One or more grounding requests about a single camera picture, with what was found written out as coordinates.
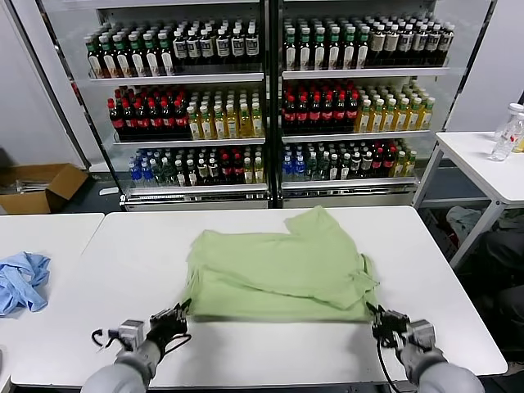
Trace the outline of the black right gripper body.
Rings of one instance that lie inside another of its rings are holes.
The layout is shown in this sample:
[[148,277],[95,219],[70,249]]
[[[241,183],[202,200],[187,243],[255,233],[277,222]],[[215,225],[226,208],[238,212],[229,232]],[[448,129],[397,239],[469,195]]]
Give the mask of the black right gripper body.
[[404,346],[407,342],[406,333],[406,327],[372,327],[373,337],[379,346]]

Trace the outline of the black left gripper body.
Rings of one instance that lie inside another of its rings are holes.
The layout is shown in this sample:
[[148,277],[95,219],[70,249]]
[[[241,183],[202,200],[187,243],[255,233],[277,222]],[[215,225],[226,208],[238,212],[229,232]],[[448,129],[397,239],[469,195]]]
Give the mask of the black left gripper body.
[[166,349],[175,336],[184,336],[186,334],[186,321],[157,323],[151,326],[151,330],[147,334],[147,340],[154,342],[159,349]]

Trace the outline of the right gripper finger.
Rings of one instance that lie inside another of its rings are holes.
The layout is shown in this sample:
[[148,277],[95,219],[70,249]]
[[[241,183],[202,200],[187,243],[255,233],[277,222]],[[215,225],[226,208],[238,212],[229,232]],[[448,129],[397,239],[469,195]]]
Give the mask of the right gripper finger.
[[381,322],[390,328],[404,328],[408,323],[408,316],[397,311],[384,311]]
[[366,302],[366,306],[368,308],[368,311],[373,316],[373,326],[377,327],[382,324],[381,317],[382,317],[382,306],[381,305],[374,305],[370,302]]

